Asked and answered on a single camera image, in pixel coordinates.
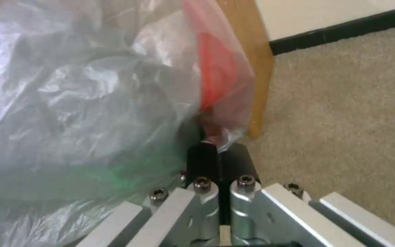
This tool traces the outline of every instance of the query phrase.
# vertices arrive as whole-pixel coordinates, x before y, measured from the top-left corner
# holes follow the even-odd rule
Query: bolt head
[[[292,192],[292,194],[294,194],[296,197],[302,199],[303,198],[303,193],[304,193],[304,189],[301,188],[301,186],[299,186],[296,183],[288,183],[288,184],[284,184],[284,187]]]
[[[187,180],[187,172],[182,170],[179,172],[181,183],[185,183]]]
[[[193,188],[196,193],[208,193],[211,190],[211,180],[205,177],[198,177],[193,182]]]
[[[160,206],[167,197],[169,197],[169,191],[166,188],[156,188],[149,194],[153,206]]]
[[[253,192],[255,190],[255,178],[251,175],[243,175],[237,179],[237,186],[245,192]]]

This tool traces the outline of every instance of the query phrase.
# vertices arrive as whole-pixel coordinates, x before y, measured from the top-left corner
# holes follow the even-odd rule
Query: skirting board
[[[270,41],[274,55],[395,28],[395,10]]]

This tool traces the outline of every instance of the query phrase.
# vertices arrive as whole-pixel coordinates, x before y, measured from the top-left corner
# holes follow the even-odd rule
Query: clear plastic bag
[[[0,0],[0,247],[63,246],[174,183],[252,91],[213,0]]]

